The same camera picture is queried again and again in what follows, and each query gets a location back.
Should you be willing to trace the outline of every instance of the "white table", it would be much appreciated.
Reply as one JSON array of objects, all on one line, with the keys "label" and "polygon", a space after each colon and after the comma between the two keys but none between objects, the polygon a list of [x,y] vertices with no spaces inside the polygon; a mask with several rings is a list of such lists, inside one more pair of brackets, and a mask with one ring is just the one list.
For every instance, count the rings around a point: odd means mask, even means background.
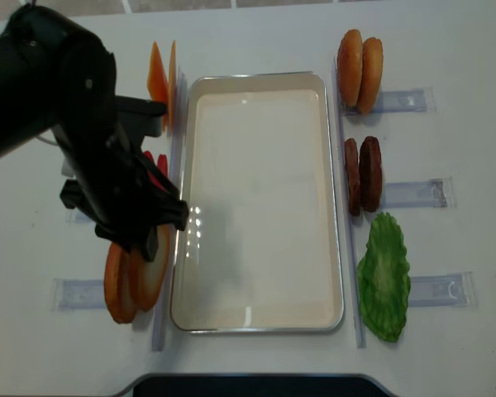
[{"label": "white table", "polygon": [[[91,226],[64,221],[58,197],[63,156],[31,141],[0,160],[0,395],[114,395],[145,374],[171,372],[362,373],[398,395],[496,395],[496,1],[491,3],[361,2],[77,18],[115,53],[118,94],[147,98],[151,42],[157,40],[168,56],[176,39],[190,84],[204,75],[320,74],[330,90],[333,132],[331,66],[339,41],[352,27],[363,37],[380,37],[385,88],[433,87],[433,133],[442,145],[430,161],[445,171],[434,176],[454,177],[458,202],[449,229],[455,232],[446,237],[451,251],[439,252],[437,263],[411,261],[410,274],[471,270],[479,307],[410,309],[397,346],[368,331],[367,348],[356,349],[340,225],[346,314],[335,332],[191,336],[169,323],[165,350],[152,353],[150,323],[117,326],[103,311],[50,311],[51,281],[102,278],[108,243]],[[145,147],[158,155],[169,142],[148,139]],[[339,183],[336,191],[341,218]],[[414,252],[426,248],[412,242],[408,230],[406,239],[409,255],[412,246]]]}]

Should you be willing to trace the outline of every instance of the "bun slice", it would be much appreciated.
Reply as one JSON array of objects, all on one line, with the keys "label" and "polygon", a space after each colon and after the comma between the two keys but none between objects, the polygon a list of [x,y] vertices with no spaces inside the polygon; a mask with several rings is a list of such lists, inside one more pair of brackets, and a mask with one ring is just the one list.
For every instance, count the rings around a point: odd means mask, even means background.
[{"label": "bun slice", "polygon": [[336,63],[338,89],[341,98],[348,106],[355,106],[362,81],[362,36],[360,31],[352,29],[344,35],[338,49]]},{"label": "bun slice", "polygon": [[382,41],[370,37],[362,46],[362,83],[356,107],[362,114],[371,112],[379,93],[380,80],[382,79],[382,64],[384,55]]}]

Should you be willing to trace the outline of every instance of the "cable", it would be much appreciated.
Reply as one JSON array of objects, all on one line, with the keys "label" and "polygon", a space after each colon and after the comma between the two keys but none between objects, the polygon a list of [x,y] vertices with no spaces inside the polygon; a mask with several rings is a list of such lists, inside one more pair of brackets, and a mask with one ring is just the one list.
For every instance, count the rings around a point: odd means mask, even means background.
[{"label": "cable", "polygon": [[48,145],[58,146],[57,142],[50,141],[49,139],[46,139],[43,136],[36,136],[36,139],[38,139],[41,142],[47,143]]}]

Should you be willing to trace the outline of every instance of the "plastic holder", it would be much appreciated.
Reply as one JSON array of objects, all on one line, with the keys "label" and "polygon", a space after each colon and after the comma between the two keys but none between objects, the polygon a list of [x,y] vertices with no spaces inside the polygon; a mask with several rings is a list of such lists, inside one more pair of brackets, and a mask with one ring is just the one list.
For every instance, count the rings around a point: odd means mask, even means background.
[{"label": "plastic holder", "polygon": [[[435,112],[436,104],[433,99],[432,87],[414,88],[408,91],[382,91],[374,103],[371,113],[393,112]],[[360,114],[355,107],[340,104],[343,116]]]},{"label": "plastic holder", "polygon": [[471,271],[452,275],[411,277],[412,289],[408,298],[411,308],[436,306],[478,305]]},{"label": "plastic holder", "polygon": [[454,208],[455,196],[452,178],[386,184],[380,207],[382,209]]},{"label": "plastic holder", "polygon": [[103,280],[54,279],[52,311],[106,309]]},{"label": "plastic holder", "polygon": [[93,220],[87,217],[77,208],[66,211],[66,223],[77,223],[79,225],[93,223]]}]

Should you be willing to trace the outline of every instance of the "white surface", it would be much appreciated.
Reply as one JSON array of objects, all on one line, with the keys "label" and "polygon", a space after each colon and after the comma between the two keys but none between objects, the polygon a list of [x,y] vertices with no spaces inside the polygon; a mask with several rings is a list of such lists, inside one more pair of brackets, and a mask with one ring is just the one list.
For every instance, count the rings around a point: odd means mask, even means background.
[{"label": "white surface", "polygon": [[[97,311],[50,312],[51,279],[100,278],[107,243],[92,227],[64,222],[62,155],[33,141],[0,160],[0,395],[112,395],[147,373],[286,371],[365,373],[398,395],[496,396],[496,1],[360,2],[78,21],[115,52],[117,92],[141,98],[147,97],[153,40],[162,54],[177,40],[190,83],[204,75],[312,70],[329,84],[348,29],[381,38],[383,87],[432,86],[437,103],[433,131],[423,132],[432,134],[433,150],[406,141],[393,153],[400,156],[398,178],[452,175],[457,198],[456,215],[438,218],[436,227],[399,219],[410,274],[472,270],[479,307],[410,309],[394,347],[367,332],[367,348],[357,350],[347,310],[337,332],[315,336],[191,336],[170,324],[166,350],[149,353],[150,326],[119,327]],[[329,105],[334,128],[331,95]],[[411,130],[413,122],[405,127]],[[155,155],[169,147],[163,138],[148,143]],[[387,155],[384,161],[394,165]],[[438,234],[445,222],[448,234]],[[420,261],[430,250],[434,259]],[[342,259],[346,263],[345,252]],[[348,304],[346,265],[343,280]]]},{"label": "white surface", "polygon": [[187,142],[182,197],[193,211],[179,235],[174,322],[334,327],[343,307],[323,82],[200,80]]}]

